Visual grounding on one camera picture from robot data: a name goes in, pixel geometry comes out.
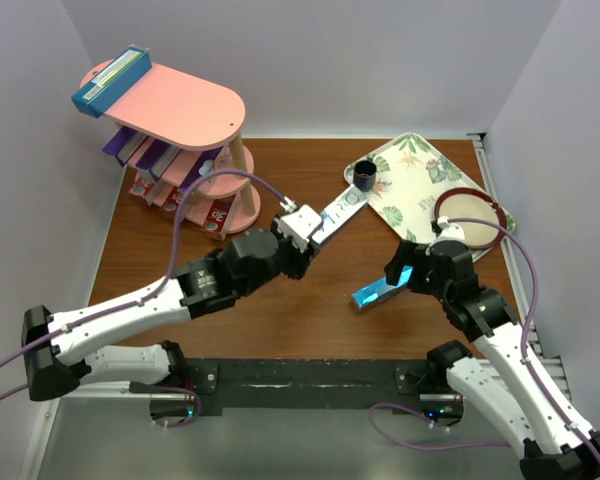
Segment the red 3D toothpaste box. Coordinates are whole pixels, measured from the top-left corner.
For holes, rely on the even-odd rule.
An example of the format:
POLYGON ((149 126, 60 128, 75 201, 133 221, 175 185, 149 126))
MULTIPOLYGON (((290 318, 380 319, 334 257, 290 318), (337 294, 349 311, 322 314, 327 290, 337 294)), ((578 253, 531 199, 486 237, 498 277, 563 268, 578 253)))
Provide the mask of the red 3D toothpaste box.
POLYGON ((202 231, 205 235, 217 241, 226 238, 229 233, 229 226, 236 213, 233 204, 233 198, 228 201, 217 199, 212 202, 202 225, 202 231))

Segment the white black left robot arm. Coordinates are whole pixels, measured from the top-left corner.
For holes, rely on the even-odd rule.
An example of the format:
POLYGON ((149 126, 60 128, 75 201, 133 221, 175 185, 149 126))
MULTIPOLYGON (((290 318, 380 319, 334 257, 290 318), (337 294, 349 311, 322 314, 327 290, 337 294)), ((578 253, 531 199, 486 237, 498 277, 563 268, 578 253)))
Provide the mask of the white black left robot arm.
POLYGON ((231 308, 279 275, 298 280, 320 250, 317 213, 278 215, 271 228, 251 228, 224 248, 177 268, 129 294, 82 310, 39 305, 23 318, 21 345, 30 400, 76 390, 95 372, 98 350, 171 323, 231 308))

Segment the shiny blue toothpaste box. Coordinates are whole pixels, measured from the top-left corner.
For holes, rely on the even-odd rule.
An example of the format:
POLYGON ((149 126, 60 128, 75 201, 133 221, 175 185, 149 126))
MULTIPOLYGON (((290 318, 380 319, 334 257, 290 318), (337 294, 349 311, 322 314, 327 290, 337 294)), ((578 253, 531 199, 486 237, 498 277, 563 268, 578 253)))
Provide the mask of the shiny blue toothpaste box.
POLYGON ((407 288, 411 272, 412 268, 405 266, 396 285, 389 284, 385 277, 381 277, 362 287, 351 294, 350 306, 356 313, 360 314, 396 296, 407 288))

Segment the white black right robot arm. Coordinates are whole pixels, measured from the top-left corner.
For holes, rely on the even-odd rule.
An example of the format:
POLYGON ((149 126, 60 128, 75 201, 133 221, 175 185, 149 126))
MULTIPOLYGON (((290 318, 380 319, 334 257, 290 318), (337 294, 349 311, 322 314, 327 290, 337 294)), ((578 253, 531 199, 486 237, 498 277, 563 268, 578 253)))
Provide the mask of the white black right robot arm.
POLYGON ((571 405, 523 342, 514 310, 480 284, 468 248, 443 240, 432 246, 403 240, 385 267, 390 285, 404 268, 413 293, 433 296, 447 319, 488 360, 497 378, 458 341, 428 354, 428 386, 451 389, 478 408, 506 439, 526 479, 600 479, 600 431, 571 405))

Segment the red silver toothpaste box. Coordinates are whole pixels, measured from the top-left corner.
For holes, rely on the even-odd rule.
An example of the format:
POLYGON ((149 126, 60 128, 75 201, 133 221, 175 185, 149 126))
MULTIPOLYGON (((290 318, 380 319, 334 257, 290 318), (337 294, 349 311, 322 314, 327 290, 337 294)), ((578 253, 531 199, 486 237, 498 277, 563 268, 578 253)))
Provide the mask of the red silver toothpaste box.
POLYGON ((191 194, 186 200, 183 200, 184 193, 177 187, 171 187, 167 193, 167 196, 162 203, 162 210, 169 213, 175 214, 177 209, 184 204, 182 208, 184 214, 187 214, 194 206, 198 203, 198 198, 195 193, 191 194))

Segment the blue green toothpaste box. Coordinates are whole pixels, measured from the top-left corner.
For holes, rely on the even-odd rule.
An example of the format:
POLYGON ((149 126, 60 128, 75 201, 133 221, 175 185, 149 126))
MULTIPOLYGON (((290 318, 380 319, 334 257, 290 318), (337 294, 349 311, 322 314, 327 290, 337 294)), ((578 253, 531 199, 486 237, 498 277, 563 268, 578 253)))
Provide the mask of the blue green toothpaste box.
POLYGON ((77 110, 99 118, 152 68, 147 49, 129 46, 71 97, 77 110))

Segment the purple toothpaste box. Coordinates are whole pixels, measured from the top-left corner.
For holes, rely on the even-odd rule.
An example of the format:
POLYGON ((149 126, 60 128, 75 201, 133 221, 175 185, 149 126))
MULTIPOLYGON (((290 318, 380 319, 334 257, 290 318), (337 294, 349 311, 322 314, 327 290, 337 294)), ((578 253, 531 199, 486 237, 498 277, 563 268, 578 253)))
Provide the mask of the purple toothpaste box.
POLYGON ((102 152, 113 157, 120 166, 125 166, 146 138, 146 134, 122 126, 102 148, 102 152))
POLYGON ((136 162, 137 173, 147 183, 157 182, 179 153, 177 146, 155 139, 136 162))

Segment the silver R&O sensitive toothpaste box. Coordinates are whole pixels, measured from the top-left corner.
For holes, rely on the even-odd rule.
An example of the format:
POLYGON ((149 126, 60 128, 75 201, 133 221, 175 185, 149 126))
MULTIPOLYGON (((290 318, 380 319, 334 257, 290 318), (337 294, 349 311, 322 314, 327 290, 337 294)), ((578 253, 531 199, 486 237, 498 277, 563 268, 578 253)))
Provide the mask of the silver R&O sensitive toothpaste box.
POLYGON ((214 162, 221 151, 222 147, 203 151, 195 160, 178 190, 184 193, 200 177, 208 175, 213 170, 214 162))

